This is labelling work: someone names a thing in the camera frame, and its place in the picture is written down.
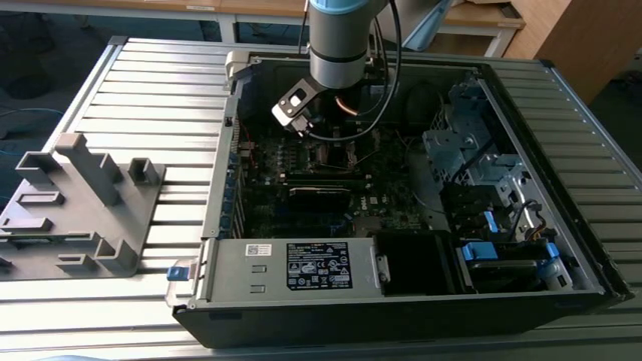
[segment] circuit board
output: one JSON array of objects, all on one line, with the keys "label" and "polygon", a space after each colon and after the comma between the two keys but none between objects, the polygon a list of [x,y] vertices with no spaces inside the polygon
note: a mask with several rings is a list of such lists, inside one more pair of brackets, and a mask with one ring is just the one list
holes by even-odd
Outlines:
[{"label": "circuit board", "polygon": [[[335,146],[283,129],[241,128],[245,238],[364,237],[378,229],[426,228],[404,164],[412,138],[379,129]],[[260,141],[251,134],[261,134]]]}]

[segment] slotted metal surface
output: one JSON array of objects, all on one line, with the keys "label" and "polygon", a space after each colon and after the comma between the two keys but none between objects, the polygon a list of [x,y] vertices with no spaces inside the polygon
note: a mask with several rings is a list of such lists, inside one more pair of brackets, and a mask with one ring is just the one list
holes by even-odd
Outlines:
[{"label": "slotted metal surface", "polygon": [[[107,359],[332,358],[463,349],[511,349],[512,358],[523,358],[535,353],[542,356],[548,350],[559,352],[559,347],[570,344],[575,354],[591,355],[590,344],[595,343],[600,350],[608,349],[611,358],[618,358],[619,350],[639,352],[640,298],[600,314],[567,317],[511,337],[309,349],[204,349],[164,304],[164,272],[177,259],[192,258],[200,246],[227,95],[223,64],[233,49],[296,51],[293,47],[147,39],[129,39],[105,50],[56,132],[83,132],[92,151],[109,152],[116,162],[145,156],[168,164],[139,274],[115,280],[1,283],[0,351],[13,352],[1,359],[60,355]],[[427,54],[407,57],[483,61],[492,66],[624,278],[634,287],[642,286],[642,195],[616,149],[554,72],[534,61]],[[179,284],[176,293],[188,297],[189,285]]]}]

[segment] power supply label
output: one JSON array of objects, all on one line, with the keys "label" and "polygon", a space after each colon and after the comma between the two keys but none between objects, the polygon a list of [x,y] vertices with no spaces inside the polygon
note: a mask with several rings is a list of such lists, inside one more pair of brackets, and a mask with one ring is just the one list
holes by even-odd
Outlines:
[{"label": "power supply label", "polygon": [[288,288],[335,290],[352,288],[348,244],[288,243]]}]

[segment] blue tab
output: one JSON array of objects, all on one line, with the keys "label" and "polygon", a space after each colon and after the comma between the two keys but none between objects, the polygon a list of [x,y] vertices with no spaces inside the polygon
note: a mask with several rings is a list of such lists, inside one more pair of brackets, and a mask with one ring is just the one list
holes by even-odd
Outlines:
[{"label": "blue tab", "polygon": [[468,247],[468,244],[462,247],[462,253],[463,253],[463,259],[466,261],[471,261],[474,259],[472,250]]},{"label": "blue tab", "polygon": [[491,261],[499,258],[492,242],[471,242],[462,247],[462,252],[466,261]]},{"label": "blue tab", "polygon": [[491,232],[492,233],[499,232],[498,224],[495,223],[495,218],[492,217],[492,212],[486,211],[483,212],[483,215],[486,216],[486,221],[488,222],[488,227],[491,228]]},{"label": "blue tab", "polygon": [[175,265],[168,268],[168,281],[189,281],[189,267]]},{"label": "blue tab", "polygon": [[554,243],[546,243],[546,250],[551,258],[559,257],[559,250]]}]

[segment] barcode sticker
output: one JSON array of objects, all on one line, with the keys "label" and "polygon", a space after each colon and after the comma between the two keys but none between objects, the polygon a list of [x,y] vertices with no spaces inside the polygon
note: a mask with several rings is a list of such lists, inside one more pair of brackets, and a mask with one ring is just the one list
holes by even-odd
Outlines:
[{"label": "barcode sticker", "polygon": [[272,245],[271,244],[247,244],[244,246],[245,256],[271,256]]},{"label": "barcode sticker", "polygon": [[213,6],[185,6],[188,10],[213,11]]}]

